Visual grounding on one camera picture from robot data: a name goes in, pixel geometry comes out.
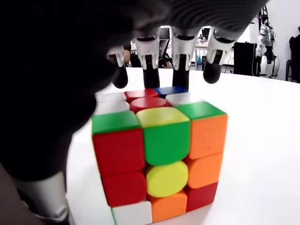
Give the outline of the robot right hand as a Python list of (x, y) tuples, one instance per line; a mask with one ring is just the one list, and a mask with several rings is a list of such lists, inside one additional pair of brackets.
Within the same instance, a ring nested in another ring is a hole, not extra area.
[(4, 0), (0, 3), (0, 161), (21, 202), (46, 225), (72, 225), (66, 165), (73, 134), (96, 109), (95, 94), (126, 86), (108, 51), (133, 38), (151, 41), (161, 25), (180, 47), (202, 26), (216, 51), (236, 41), (263, 0)]

